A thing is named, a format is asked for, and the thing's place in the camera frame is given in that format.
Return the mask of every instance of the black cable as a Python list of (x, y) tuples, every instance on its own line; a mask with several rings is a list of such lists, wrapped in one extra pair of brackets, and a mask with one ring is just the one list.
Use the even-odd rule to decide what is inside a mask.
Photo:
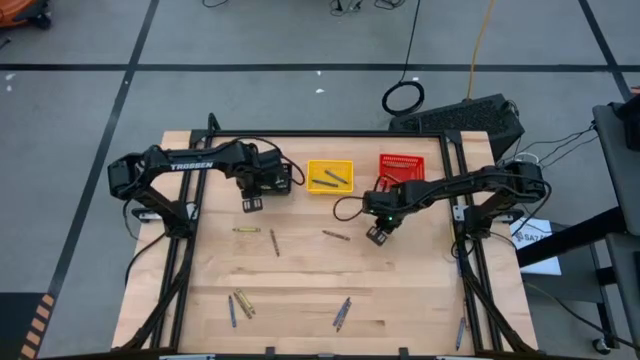
[(133, 200), (133, 198), (128, 199), (127, 201), (124, 202), (124, 204), (122, 204), (122, 218), (124, 219), (124, 227), (127, 228), (127, 232), (129, 233), (129, 236), (133, 240), (138, 241), (138, 237), (133, 235), (131, 226), (129, 226), (129, 217), (127, 216), (129, 214), (129, 212), (127, 211), (127, 207), (129, 206), (129, 203), (131, 202), (131, 200)]
[(449, 252), (451, 253), (451, 256), (452, 256), (454, 259), (456, 259), (456, 260), (457, 260), (457, 259), (459, 259), (459, 258), (460, 258), (460, 257), (457, 255), (457, 254), (458, 254), (458, 251), (456, 250), (456, 246), (458, 246), (458, 244), (459, 244), (459, 243), (461, 243), (461, 242), (464, 244), (464, 243), (465, 243), (465, 242), (467, 242), (468, 240), (472, 241), (472, 243), (471, 243), (471, 247), (467, 250), (467, 252), (464, 254), (464, 256), (465, 256), (465, 257), (468, 257), (468, 256), (469, 256), (469, 255), (471, 255), (471, 253), (473, 253), (473, 251), (476, 249), (476, 240), (475, 240), (474, 238), (472, 238), (472, 237), (466, 237), (466, 238), (464, 238), (464, 239), (460, 239), (460, 240), (454, 241), (454, 242), (453, 242), (453, 244), (451, 244), (451, 249), (449, 249)]
[(346, 199), (357, 199), (362, 201), (362, 198), (359, 196), (343, 196), (340, 199), (338, 199), (335, 204), (333, 204), (333, 217), (336, 218), (336, 220), (338, 221), (351, 221), (353, 219), (355, 219), (356, 217), (358, 217), (358, 215), (362, 214), (362, 209), (360, 209), (355, 215), (348, 217), (346, 219), (343, 218), (339, 218), (338, 214), (336, 214), (336, 208), (338, 207), (338, 204), (340, 203), (340, 201), (342, 200), (346, 200)]
[(538, 231), (540, 231), (541, 233), (545, 233), (545, 234), (553, 234), (553, 231), (546, 231), (546, 230), (542, 230), (539, 227), (535, 226), (535, 225), (531, 225), (531, 224), (527, 224), (526, 226), (532, 228), (532, 229), (536, 229)]
[(153, 240), (152, 242), (148, 243), (147, 246), (143, 247), (140, 251), (138, 251), (138, 253), (133, 257), (133, 259), (131, 259), (131, 261), (129, 261), (129, 265), (127, 266), (127, 271), (124, 273), (124, 286), (125, 287), (127, 286), (127, 282), (129, 281), (129, 273), (131, 272), (131, 268), (133, 267), (133, 264), (136, 262), (136, 260), (138, 260), (140, 255), (144, 254), (153, 245), (157, 244), (160, 240), (162, 240), (165, 235), (166, 235), (166, 232), (163, 232), (155, 240)]
[(520, 143), (522, 142), (522, 136), (518, 138), (518, 142), (516, 143), (516, 151), (513, 153), (513, 161), (516, 160), (516, 156), (518, 156), (518, 148), (520, 147)]
[(565, 156), (569, 155), (570, 153), (572, 153), (574, 150), (576, 150), (580, 146), (586, 145), (586, 144), (592, 142), (593, 140), (595, 140), (597, 138), (598, 138), (598, 135), (596, 135), (595, 137), (593, 137), (593, 138), (591, 138), (591, 139), (589, 139), (587, 141), (583, 141), (583, 142), (579, 143), (578, 145), (572, 147), (569, 151), (567, 151), (564, 154), (560, 155), (558, 158), (556, 158), (555, 160), (553, 160), (551, 163), (549, 163), (547, 165), (541, 164), (542, 165), (542, 169), (544, 170), (544, 169), (548, 168), (549, 166), (551, 166), (551, 165), (555, 164), (556, 162), (558, 162), (563, 157), (565, 157)]
[(291, 159), (289, 159), (288, 157), (284, 156), (283, 154), (281, 154), (280, 156), (283, 159), (287, 160), (289, 162), (289, 164), (291, 164), (291, 166), (296, 168), (296, 170), (298, 170), (300, 175), (302, 175), (302, 182), (297, 182), (296, 179), (293, 178), (293, 176), (291, 176), (291, 181), (293, 181), (293, 183), (298, 185), (298, 186), (304, 185), (305, 181), (307, 181), (307, 178), (304, 176), (304, 172), (302, 172), (302, 169), (300, 169), (300, 166), (298, 166), (298, 164), (296, 164), (295, 162), (293, 162)]
[(393, 0), (376, 0), (373, 3), (373, 6), (377, 7), (378, 9), (383, 9), (383, 10), (395, 10), (397, 8), (399, 8), (400, 6), (404, 5), (405, 0), (397, 0), (397, 1), (393, 1)]
[(538, 145), (538, 144), (555, 144), (555, 143), (563, 142), (563, 141), (565, 141), (565, 140), (569, 139), (569, 138), (570, 138), (570, 137), (572, 137), (572, 136), (577, 136), (577, 137), (576, 137), (576, 139), (577, 139), (578, 137), (582, 136), (582, 134), (585, 134), (585, 133), (587, 133), (587, 132), (589, 132), (589, 131), (591, 131), (591, 130), (593, 130), (593, 129), (594, 129), (594, 126), (593, 126), (593, 125), (591, 125), (591, 126), (589, 126), (589, 127), (587, 128), (587, 130), (584, 130), (584, 131), (578, 131), (578, 132), (575, 132), (575, 133), (569, 134), (569, 135), (567, 135), (566, 137), (564, 137), (564, 138), (562, 138), (562, 139), (559, 139), (559, 140), (534, 141), (534, 142), (532, 142), (531, 144), (527, 145), (524, 149), (522, 149), (522, 151), (521, 151), (521, 152), (527, 151), (530, 147), (532, 147), (532, 146), (534, 146), (534, 145)]
[(516, 247), (516, 244), (513, 243), (513, 241), (511, 239), (509, 239), (508, 237), (504, 236), (504, 235), (500, 235), (496, 232), (493, 231), (489, 231), (489, 234), (497, 236), (499, 239), (504, 240), (505, 242), (509, 243), (509, 245), (513, 246), (514, 249), (518, 250), (518, 248)]
[(580, 316), (580, 315), (576, 314), (576, 312), (575, 312), (575, 311), (571, 310), (571, 309), (570, 309), (570, 308), (569, 308), (569, 307), (568, 307), (564, 302), (562, 302), (562, 301), (561, 301), (560, 299), (558, 299), (557, 297), (555, 297), (555, 296), (553, 296), (553, 295), (549, 294), (548, 292), (546, 292), (546, 291), (544, 291), (544, 290), (540, 289), (539, 287), (537, 287), (537, 286), (535, 286), (535, 285), (533, 285), (533, 284), (530, 284), (530, 283), (528, 283), (528, 282), (526, 282), (526, 281), (524, 282), (524, 284), (525, 284), (526, 286), (528, 286), (529, 288), (531, 288), (531, 289), (533, 289), (533, 290), (538, 291), (538, 292), (539, 292), (539, 293), (541, 293), (542, 295), (549, 297), (550, 299), (552, 299), (553, 301), (555, 301), (558, 305), (560, 305), (563, 309), (565, 309), (565, 310), (566, 310), (569, 314), (571, 314), (573, 317), (575, 317), (576, 319), (578, 319), (578, 320), (582, 321), (583, 323), (585, 323), (585, 324), (586, 324), (586, 325), (588, 325), (589, 327), (593, 328), (594, 330), (596, 330), (596, 331), (598, 331), (598, 332), (601, 332), (601, 333), (602, 333), (602, 334), (604, 334), (605, 336), (610, 337), (610, 338), (612, 338), (612, 339), (615, 339), (615, 340), (617, 340), (619, 343), (621, 343), (621, 344), (623, 344), (623, 345), (626, 345), (626, 346), (628, 346), (628, 347), (630, 347), (630, 348), (632, 348), (632, 349), (635, 349), (636, 351), (640, 351), (640, 346), (635, 345), (634, 343), (632, 343), (632, 342), (631, 342), (631, 341), (629, 341), (629, 340), (625, 340), (625, 339), (619, 338), (619, 337), (617, 337), (617, 336), (613, 335), (610, 331), (607, 331), (607, 330), (605, 330), (605, 329), (603, 329), (603, 328), (599, 327), (598, 325), (596, 325), (596, 324), (592, 323), (591, 321), (589, 321), (589, 320), (587, 320), (587, 319), (583, 318), (582, 316)]
[(548, 188), (547, 196), (545, 196), (545, 198), (542, 200), (540, 205), (538, 205), (538, 207), (535, 210), (533, 210), (531, 214), (529, 214), (529, 216), (522, 222), (522, 224), (520, 224), (520, 226), (516, 229), (516, 231), (511, 233), (511, 236), (517, 234), (518, 231), (522, 230), (522, 228), (527, 224), (527, 222), (531, 220), (531, 218), (533, 218), (538, 213), (538, 211), (540, 211), (540, 209), (542, 209), (542, 207), (547, 203), (547, 201), (549, 201), (549, 198), (551, 197), (551, 193), (553, 192), (553, 187), (551, 186), (551, 184), (549, 184), (549, 182), (545, 180), (542, 180), (541, 182), (544, 183), (544, 185)]
[(573, 138), (573, 139), (571, 139), (571, 140), (569, 140), (569, 141), (565, 142), (565, 143), (564, 143), (564, 144), (562, 144), (562, 145), (558, 145), (555, 149), (553, 149), (553, 151), (552, 151), (552, 152), (550, 152), (550, 153), (548, 153), (547, 155), (545, 155), (544, 157), (542, 157), (542, 158), (540, 159), (540, 161), (538, 161), (538, 163), (542, 163), (543, 161), (545, 161), (546, 159), (548, 159), (551, 155), (555, 154), (558, 150), (560, 150), (560, 149), (562, 149), (563, 147), (565, 147), (565, 146), (567, 146), (567, 145), (571, 144), (572, 142), (574, 142), (574, 141), (578, 140), (582, 135), (586, 134), (588, 131), (591, 131), (591, 130), (586, 130), (586, 131), (584, 131), (584, 132), (581, 132), (581, 133), (580, 133), (580, 135), (576, 136), (575, 138)]
[[(416, 23), (418, 22), (418, 13), (420, 12), (420, 1), (421, 0), (418, 0), (418, 5), (416, 5), (416, 12), (413, 15), (413, 26), (411, 28), (411, 37), (409, 38), (409, 48), (407, 49), (407, 56), (404, 61), (404, 69), (402, 70), (402, 76), (400, 77), (400, 81), (398, 81), (397, 84), (393, 85), (382, 96), (382, 108), (384, 109), (384, 111), (386, 111), (387, 113), (393, 116), (403, 116), (403, 115), (411, 114), (416, 110), (420, 109), (420, 107), (422, 106), (422, 103), (424, 102), (424, 87), (422, 87), (422, 85), (420, 85), (420, 83), (417, 81), (404, 81), (404, 77), (407, 74), (407, 68), (409, 66), (409, 57), (411, 55), (411, 47), (413, 46), (413, 36), (416, 32)], [(389, 96), (391, 95), (391, 93), (393, 93), (397, 89), (404, 86), (413, 86), (418, 90), (418, 101), (416, 101), (415, 104), (403, 110), (391, 109), (387, 104), (389, 101)]]
[[(127, 209), (127, 205), (130, 202), (131, 202), (131, 199), (128, 199), (127, 201), (125, 201), (124, 206), (122, 206), (122, 211), (123, 211), (122, 215), (124, 216), (124, 225), (127, 228), (127, 231), (129, 232), (129, 235), (131, 235), (131, 237), (134, 238), (135, 240), (139, 240), (137, 236), (133, 235), (133, 232), (131, 231), (131, 228), (129, 227), (129, 220), (128, 220), (128, 217), (127, 217), (126, 209)], [(194, 215), (198, 211), (199, 210), (194, 207), (193, 212), (191, 212), (191, 215), (189, 216), (189, 222), (193, 221)], [(133, 259), (131, 259), (131, 261), (129, 262), (129, 265), (127, 266), (127, 271), (125, 272), (124, 286), (127, 286), (127, 281), (129, 281), (129, 272), (131, 272), (131, 268), (133, 267), (133, 263), (135, 263), (136, 260), (138, 259), (138, 257), (140, 257), (140, 255), (142, 255), (145, 251), (149, 250), (151, 247), (153, 247), (153, 245), (157, 244), (160, 240), (162, 240), (162, 238), (165, 237), (165, 235), (167, 235), (166, 231), (163, 232), (162, 235), (160, 235), (157, 239), (155, 239), (152, 242), (150, 242), (149, 244), (147, 244), (147, 246), (143, 247), (140, 251), (138, 251), (138, 253), (133, 257)]]
[(229, 0), (222, 0), (222, 1), (220, 1), (219, 3), (217, 3), (217, 4), (208, 5), (208, 4), (206, 3), (206, 0), (202, 0), (202, 6), (204, 6), (204, 7), (206, 7), (206, 8), (209, 8), (209, 9), (213, 9), (214, 7), (218, 7), (218, 6), (220, 6), (220, 5), (224, 5), (224, 4), (228, 3), (228, 2), (229, 2)]

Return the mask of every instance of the yellow basket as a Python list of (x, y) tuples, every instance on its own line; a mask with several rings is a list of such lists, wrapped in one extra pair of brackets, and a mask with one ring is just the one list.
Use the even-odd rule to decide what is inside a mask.
[[(337, 176), (345, 179), (348, 184), (343, 184), (325, 173), (329, 170)], [(307, 163), (307, 191), (312, 194), (351, 194), (353, 192), (353, 161), (349, 160), (309, 160)], [(338, 187), (331, 187), (313, 182), (322, 180)]]

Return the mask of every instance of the black mat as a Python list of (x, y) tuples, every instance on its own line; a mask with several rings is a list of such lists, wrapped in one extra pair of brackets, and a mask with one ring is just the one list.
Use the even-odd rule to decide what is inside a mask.
[(0, 293), (0, 354), (20, 359), (31, 321), (44, 293)]

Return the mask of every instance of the gray floor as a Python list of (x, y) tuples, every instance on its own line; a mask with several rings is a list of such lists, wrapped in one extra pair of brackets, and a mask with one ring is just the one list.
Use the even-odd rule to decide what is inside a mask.
[[(49, 31), (0, 33), (14, 40), (0, 50), (0, 64), (127, 64), (149, 3), (58, 0)], [(199, 0), (160, 0), (140, 63), (404, 61), (413, 0), (391, 12), (365, 0), (360, 13), (343, 17), (330, 16), (327, 3), (231, 0), (204, 9)], [(618, 63), (640, 64), (634, 25), (640, 0), (589, 3)], [(468, 64), (487, 4), (424, 0), (411, 62)], [(577, 0), (498, 1), (478, 63), (606, 64)], [(380, 98), (399, 76), (396, 71), (136, 72), (126, 84), (129, 93), (106, 163), (159, 142), (165, 130), (204, 127), (210, 111), (225, 129), (385, 129), (390, 117)], [(460, 101), (468, 81), (466, 72), (407, 77), (425, 86), (425, 109)], [(640, 73), (624, 77), (629, 85), (640, 85)], [(119, 71), (0, 71), (0, 164), (12, 169), (0, 178), (0, 195), (12, 210), (0, 216), (9, 235), (0, 253), (0, 291), (47, 290), (122, 79)], [(474, 97), (503, 93), (518, 104), (527, 130), (523, 145), (585, 129), (592, 106), (622, 99), (613, 76), (604, 72), (484, 72), (475, 84)], [(403, 95), (392, 99), (396, 106), (411, 102), (411, 95)], [(532, 151), (543, 155), (551, 149)], [(541, 217), (573, 224), (615, 204), (597, 141), (549, 167), (545, 178), (554, 193)], [(103, 171), (41, 356), (109, 349), (134, 248), (120, 206), (108, 194)], [(617, 291), (610, 290), (617, 324), (624, 324)], [(541, 349), (598, 357), (590, 345), (596, 333), (543, 298), (531, 296), (529, 304)], [(598, 322), (595, 306), (571, 306)], [(628, 337), (624, 326), (619, 330)], [(631, 356), (621, 349), (608, 358)]]

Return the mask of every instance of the black floor stripe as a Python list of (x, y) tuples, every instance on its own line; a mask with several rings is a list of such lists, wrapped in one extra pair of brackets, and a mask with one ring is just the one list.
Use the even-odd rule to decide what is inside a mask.
[[(410, 64), (409, 71), (468, 72), (468, 64)], [(250, 72), (250, 71), (402, 71), (404, 64), (141, 64), (138, 71)], [(476, 72), (608, 72), (607, 65), (476, 65)]]
[(584, 12), (584, 16), (587, 18), (587, 22), (589, 23), (591, 32), (593, 32), (593, 36), (595, 36), (596, 41), (598, 42), (600, 51), (602, 51), (602, 55), (607, 61), (607, 65), (609, 65), (612, 69), (611, 74), (613, 75), (613, 79), (618, 86), (618, 90), (620, 91), (622, 98), (625, 101), (628, 101), (629, 99), (631, 99), (631, 90), (629, 89), (629, 86), (627, 85), (622, 72), (620, 72), (618, 63), (616, 62), (616, 59), (611, 52), (611, 48), (609, 48), (609, 44), (607, 44), (607, 40), (604, 38), (604, 34), (600, 29), (600, 25), (598, 25), (598, 21), (593, 14), (593, 10), (591, 9), (589, 2), (587, 0), (578, 0), (578, 2), (580, 3), (582, 12)]
[(142, 48), (144, 47), (147, 35), (149, 34), (149, 28), (151, 27), (151, 22), (153, 21), (156, 9), (158, 8), (158, 2), (159, 0), (151, 0), (149, 3), (149, 8), (147, 9), (147, 14), (145, 15), (144, 22), (142, 23), (142, 28), (138, 34), (138, 39), (136, 40), (133, 53), (131, 54), (127, 71), (122, 79), (122, 83), (120, 84), (120, 90), (118, 90), (118, 95), (116, 96), (113, 108), (111, 109), (109, 121), (104, 129), (100, 145), (98, 146), (96, 156), (93, 160), (93, 165), (89, 172), (89, 178), (87, 179), (84, 190), (82, 191), (80, 203), (78, 204), (78, 208), (73, 216), (73, 221), (71, 222), (67, 239), (62, 248), (60, 259), (58, 259), (58, 264), (56, 265), (55, 272), (53, 273), (53, 277), (49, 285), (49, 294), (56, 299), (60, 294), (62, 284), (67, 276), (69, 265), (71, 264), (71, 258), (73, 257), (73, 253), (80, 237), (80, 231), (82, 230), (82, 226), (84, 225), (84, 221), (87, 217), (91, 199), (93, 198), (93, 194), (96, 190), (96, 185), (100, 178), (100, 173), (102, 172), (102, 167), (104, 166), (113, 134), (116, 130), (116, 126), (118, 125), (118, 120), (120, 119), (122, 107), (124, 106), (127, 94), (129, 93), (129, 87), (131, 86), (131, 81), (133, 80), (133, 75), (135, 73), (135, 66), (140, 60)]
[[(135, 71), (158, 72), (251, 72), (251, 71), (402, 71), (404, 64), (136, 64)], [(409, 71), (467, 72), (469, 64), (409, 64)], [(0, 71), (127, 71), (127, 64), (0, 64)], [(640, 72), (640, 65), (525, 65), (479, 64), (477, 72), (590, 73)]]
[(127, 64), (0, 64), (4, 71), (127, 71)]

